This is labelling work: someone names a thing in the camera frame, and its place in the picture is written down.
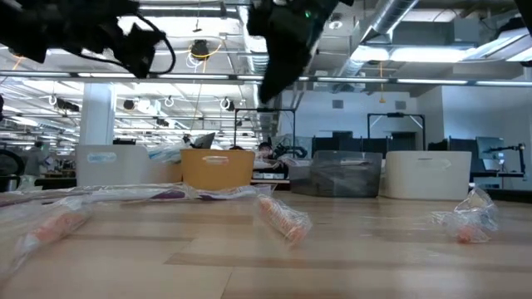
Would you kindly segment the computer monitor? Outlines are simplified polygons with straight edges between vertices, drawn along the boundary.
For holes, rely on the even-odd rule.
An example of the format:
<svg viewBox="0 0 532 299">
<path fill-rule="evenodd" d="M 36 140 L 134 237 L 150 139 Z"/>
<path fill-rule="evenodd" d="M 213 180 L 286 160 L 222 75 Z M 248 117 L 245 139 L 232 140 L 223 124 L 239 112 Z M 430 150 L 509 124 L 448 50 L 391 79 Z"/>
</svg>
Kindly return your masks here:
<svg viewBox="0 0 532 299">
<path fill-rule="evenodd" d="M 502 162 L 505 160 L 505 142 L 499 137 L 477 137 L 478 157 L 480 159 L 496 160 Z"/>
<path fill-rule="evenodd" d="M 200 137 L 191 139 L 191 135 L 185 134 L 182 140 L 185 144 L 193 149 L 210 149 L 214 141 L 215 133 L 209 133 L 207 135 L 202 135 Z"/>
</svg>

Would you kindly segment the dark office partition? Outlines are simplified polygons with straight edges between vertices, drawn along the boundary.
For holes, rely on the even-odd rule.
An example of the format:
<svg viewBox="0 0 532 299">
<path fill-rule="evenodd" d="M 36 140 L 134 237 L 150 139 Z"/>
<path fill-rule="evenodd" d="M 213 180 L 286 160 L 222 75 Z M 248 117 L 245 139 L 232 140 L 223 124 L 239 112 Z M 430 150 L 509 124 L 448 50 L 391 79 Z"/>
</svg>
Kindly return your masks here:
<svg viewBox="0 0 532 299">
<path fill-rule="evenodd" d="M 385 155 L 389 151 L 418 150 L 415 132 L 391 132 L 382 138 L 353 137 L 348 132 L 334 132 L 332 137 L 313 137 L 312 152 L 340 150 L 374 152 Z"/>
</svg>

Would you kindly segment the white square column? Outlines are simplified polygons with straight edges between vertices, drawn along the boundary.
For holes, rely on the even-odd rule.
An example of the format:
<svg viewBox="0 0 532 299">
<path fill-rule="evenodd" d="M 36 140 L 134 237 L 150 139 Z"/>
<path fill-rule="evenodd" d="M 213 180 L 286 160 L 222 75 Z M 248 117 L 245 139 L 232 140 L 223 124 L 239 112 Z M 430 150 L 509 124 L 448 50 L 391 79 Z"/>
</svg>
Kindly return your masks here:
<svg viewBox="0 0 532 299">
<path fill-rule="evenodd" d="M 85 83 L 81 106 L 80 145 L 111 145 L 116 93 L 112 84 Z"/>
</svg>

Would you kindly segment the white plastic bin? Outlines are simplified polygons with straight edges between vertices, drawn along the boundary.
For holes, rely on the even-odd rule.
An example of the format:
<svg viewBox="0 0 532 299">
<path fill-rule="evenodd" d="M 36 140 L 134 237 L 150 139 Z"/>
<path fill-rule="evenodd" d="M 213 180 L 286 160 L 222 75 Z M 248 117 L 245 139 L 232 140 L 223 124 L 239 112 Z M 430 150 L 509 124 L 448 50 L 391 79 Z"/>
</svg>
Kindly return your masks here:
<svg viewBox="0 0 532 299">
<path fill-rule="evenodd" d="M 150 159 L 139 145 L 78 145 L 76 185 L 130 185 L 179 183 L 180 163 Z"/>
<path fill-rule="evenodd" d="M 392 151 L 381 195 L 390 199 L 462 201 L 469 193 L 468 151 Z"/>
</svg>

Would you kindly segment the grey translucent plastic bin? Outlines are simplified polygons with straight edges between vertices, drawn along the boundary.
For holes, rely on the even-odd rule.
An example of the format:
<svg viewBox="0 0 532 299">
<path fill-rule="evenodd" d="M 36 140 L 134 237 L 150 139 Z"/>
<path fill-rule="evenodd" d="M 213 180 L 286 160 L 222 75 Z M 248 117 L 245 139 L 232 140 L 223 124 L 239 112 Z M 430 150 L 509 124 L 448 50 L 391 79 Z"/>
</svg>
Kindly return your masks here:
<svg viewBox="0 0 532 299">
<path fill-rule="evenodd" d="M 288 166 L 293 193 L 329 198 L 375 198 L 379 193 L 382 154 L 320 150 L 312 160 Z"/>
</svg>

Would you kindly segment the person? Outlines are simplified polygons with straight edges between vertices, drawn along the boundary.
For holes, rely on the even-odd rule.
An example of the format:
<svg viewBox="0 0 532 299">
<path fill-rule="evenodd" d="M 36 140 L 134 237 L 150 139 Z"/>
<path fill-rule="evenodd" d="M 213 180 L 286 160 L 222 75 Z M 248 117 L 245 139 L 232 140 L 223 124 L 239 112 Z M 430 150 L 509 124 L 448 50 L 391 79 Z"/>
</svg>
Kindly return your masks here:
<svg viewBox="0 0 532 299">
<path fill-rule="evenodd" d="M 27 152 L 27 161 L 25 164 L 24 174 L 40 177 L 42 175 L 42 169 L 47 169 L 53 164 L 54 155 L 49 152 L 45 152 L 42 148 L 44 143 L 42 141 L 36 141 L 34 146 Z"/>
<path fill-rule="evenodd" d="M 259 144 L 255 153 L 254 168 L 255 169 L 281 169 L 286 164 L 273 157 L 273 148 L 268 142 Z"/>
</svg>

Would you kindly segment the silver ceiling duct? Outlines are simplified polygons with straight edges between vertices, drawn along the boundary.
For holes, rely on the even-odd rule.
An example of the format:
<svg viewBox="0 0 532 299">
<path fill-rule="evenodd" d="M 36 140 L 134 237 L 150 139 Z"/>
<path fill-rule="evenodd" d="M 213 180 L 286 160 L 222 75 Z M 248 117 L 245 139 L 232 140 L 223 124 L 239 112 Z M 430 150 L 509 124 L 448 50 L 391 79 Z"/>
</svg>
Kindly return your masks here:
<svg viewBox="0 0 532 299">
<path fill-rule="evenodd" d="M 357 22 L 350 36 L 352 53 L 334 75 L 354 77 L 368 61 L 375 61 L 375 58 L 365 56 L 368 52 L 365 43 L 382 37 L 385 44 L 390 44 L 394 29 L 418 2 L 419 0 L 379 0 L 375 12 Z"/>
<path fill-rule="evenodd" d="M 260 0 L 239 0 L 237 8 L 242 23 L 244 57 L 248 64 L 249 73 L 256 76 L 262 76 L 265 73 L 269 59 L 265 39 L 252 36 L 247 28 L 251 8 L 259 3 Z M 261 139 L 276 135 L 278 132 L 278 112 L 255 112 L 253 125 L 258 130 Z"/>
</svg>

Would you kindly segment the black station frame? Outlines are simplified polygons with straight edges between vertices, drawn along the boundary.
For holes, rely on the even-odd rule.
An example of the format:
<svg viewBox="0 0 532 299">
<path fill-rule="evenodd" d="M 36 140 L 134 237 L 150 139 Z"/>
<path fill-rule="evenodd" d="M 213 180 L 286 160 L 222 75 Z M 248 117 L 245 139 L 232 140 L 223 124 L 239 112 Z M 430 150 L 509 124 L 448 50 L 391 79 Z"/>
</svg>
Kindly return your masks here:
<svg viewBox="0 0 532 299">
<path fill-rule="evenodd" d="M 422 149 L 427 150 L 426 144 L 426 117 L 423 114 L 406 114 L 402 112 L 368 113 L 367 138 L 371 139 L 372 127 L 382 118 L 409 118 L 421 128 Z"/>
</svg>

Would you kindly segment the long ceiling light bar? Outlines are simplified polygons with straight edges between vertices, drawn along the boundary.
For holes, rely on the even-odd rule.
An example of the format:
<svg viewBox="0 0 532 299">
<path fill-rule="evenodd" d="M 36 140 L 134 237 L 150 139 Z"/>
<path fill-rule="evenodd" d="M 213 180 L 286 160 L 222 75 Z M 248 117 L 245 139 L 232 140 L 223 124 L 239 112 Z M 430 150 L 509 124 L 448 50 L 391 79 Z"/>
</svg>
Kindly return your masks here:
<svg viewBox="0 0 532 299">
<path fill-rule="evenodd" d="M 177 82 L 207 81 L 215 82 L 251 82 L 257 84 L 263 80 L 260 75 L 208 74 L 208 73 L 172 73 L 165 75 L 149 75 L 136 78 L 132 74 L 120 72 L 60 72 L 60 71 L 0 71 L 1 77 L 31 78 L 43 80 L 89 81 L 101 80 L 110 82 Z M 532 88 L 532 81 L 511 80 L 472 80 L 472 79 L 420 79 L 396 77 L 339 77 L 339 76 L 300 76 L 297 82 L 332 83 L 332 84 L 382 84 L 382 85 L 424 85 L 424 86 L 473 86 L 473 87 L 504 87 Z"/>
</svg>

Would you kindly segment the orange plastic bin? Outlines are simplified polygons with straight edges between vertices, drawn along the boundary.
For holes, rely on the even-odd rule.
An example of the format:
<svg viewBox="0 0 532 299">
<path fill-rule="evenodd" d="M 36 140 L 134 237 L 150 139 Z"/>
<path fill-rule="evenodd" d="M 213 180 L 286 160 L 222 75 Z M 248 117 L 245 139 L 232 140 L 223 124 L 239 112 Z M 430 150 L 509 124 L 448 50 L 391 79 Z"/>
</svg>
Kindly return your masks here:
<svg viewBox="0 0 532 299">
<path fill-rule="evenodd" d="M 254 152 L 240 149 L 183 149 L 183 181 L 195 189 L 217 191 L 249 185 Z"/>
</svg>

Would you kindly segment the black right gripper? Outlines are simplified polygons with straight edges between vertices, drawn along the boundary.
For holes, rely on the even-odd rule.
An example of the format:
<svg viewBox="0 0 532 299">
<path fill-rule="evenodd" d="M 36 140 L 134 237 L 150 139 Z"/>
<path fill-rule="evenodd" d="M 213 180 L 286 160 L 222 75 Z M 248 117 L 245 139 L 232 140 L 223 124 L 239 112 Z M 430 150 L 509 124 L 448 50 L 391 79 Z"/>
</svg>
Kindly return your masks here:
<svg viewBox="0 0 532 299">
<path fill-rule="evenodd" d="M 301 76 L 338 4 L 339 0 L 258 0 L 249 8 L 249 35 L 262 37 L 270 56 L 259 87 L 262 104 Z"/>
</svg>

